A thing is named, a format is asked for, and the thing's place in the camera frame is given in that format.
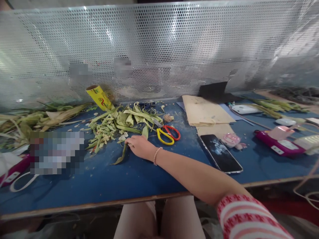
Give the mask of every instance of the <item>red and white sleeve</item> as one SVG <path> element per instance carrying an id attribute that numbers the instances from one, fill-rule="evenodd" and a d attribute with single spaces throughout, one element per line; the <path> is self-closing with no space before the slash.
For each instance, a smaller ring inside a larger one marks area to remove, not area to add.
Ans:
<path id="1" fill-rule="evenodd" d="M 225 239 L 293 239 L 255 198 L 246 195 L 226 196 L 220 201 L 217 213 Z"/>

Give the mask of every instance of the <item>leg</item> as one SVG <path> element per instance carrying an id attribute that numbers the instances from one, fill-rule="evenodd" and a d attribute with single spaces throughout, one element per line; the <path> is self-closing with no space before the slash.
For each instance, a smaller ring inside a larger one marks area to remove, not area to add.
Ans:
<path id="1" fill-rule="evenodd" d="M 155 201 L 123 206 L 114 239 L 139 239 L 157 235 Z"/>
<path id="2" fill-rule="evenodd" d="M 193 196 L 166 201 L 160 236 L 165 239 L 205 239 Z"/>

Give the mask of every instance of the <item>blue work surface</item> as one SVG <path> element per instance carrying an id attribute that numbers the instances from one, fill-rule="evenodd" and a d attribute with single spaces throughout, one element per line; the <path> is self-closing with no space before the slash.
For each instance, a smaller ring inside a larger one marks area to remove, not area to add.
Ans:
<path id="1" fill-rule="evenodd" d="M 181 133 L 180 141 L 173 146 L 166 146 L 159 142 L 155 132 L 150 133 L 149 141 L 158 147 L 178 154 L 188 156 L 205 164 L 211 165 L 206 152 L 198 139 L 195 127 L 189 126 L 186 113 L 175 104 L 176 101 L 165 101 L 165 113 L 175 117 L 168 125 L 173 125 Z M 79 115 L 72 120 L 86 119 L 93 116 L 96 111 Z M 293 117 L 315 117 L 317 115 L 289 114 Z M 269 127 L 275 127 L 274 119 L 258 115 L 249 115 L 248 118 Z M 56 129 L 78 131 L 86 128 L 83 123 L 75 128 L 68 125 Z M 248 144 L 248 148 L 230 152 L 242 165 L 244 171 L 232 177 L 241 184 L 305 176 L 309 173 L 316 161 L 316 156 L 300 155 L 296 159 L 281 157 L 270 148 L 254 138 L 256 129 L 263 130 L 260 126 L 252 126 L 242 120 L 231 125 L 235 133 Z M 93 134 L 85 134 L 85 138 L 93 138 Z M 83 174 L 76 175 L 45 175 L 39 176 L 29 187 L 17 193 L 9 192 L 5 187 L 0 190 L 0 214 L 8 215 L 42 209 L 65 207 L 58 211 L 69 210 L 68 207 L 85 205 L 86 208 L 94 207 L 102 202 L 137 199 L 155 195 L 185 192 L 186 189 L 173 177 L 153 163 L 136 157 L 131 151 L 121 164 L 111 165 L 122 154 L 122 147 L 116 141 L 110 142 L 97 155 L 92 157 L 87 151 L 83 163 Z M 25 184 L 29 178 L 16 183 Z"/>

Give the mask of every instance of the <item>hand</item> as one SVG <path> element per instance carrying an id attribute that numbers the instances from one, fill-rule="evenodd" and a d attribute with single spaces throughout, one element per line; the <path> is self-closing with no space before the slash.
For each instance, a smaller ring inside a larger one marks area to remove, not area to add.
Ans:
<path id="1" fill-rule="evenodd" d="M 145 136 L 133 135 L 131 138 L 127 138 L 125 143 L 128 144 L 136 156 L 153 162 L 158 148 L 149 142 Z"/>

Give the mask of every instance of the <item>perforated metal panel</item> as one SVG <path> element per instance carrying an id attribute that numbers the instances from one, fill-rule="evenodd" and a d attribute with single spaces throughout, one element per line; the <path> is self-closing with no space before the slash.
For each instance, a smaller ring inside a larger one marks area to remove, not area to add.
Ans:
<path id="1" fill-rule="evenodd" d="M 113 101 L 318 85 L 316 1 L 209 1 L 0 13 L 1 105 L 87 102 L 99 84 Z M 115 74 L 114 62 L 132 74 Z M 92 77 L 70 77 L 88 64 Z"/>

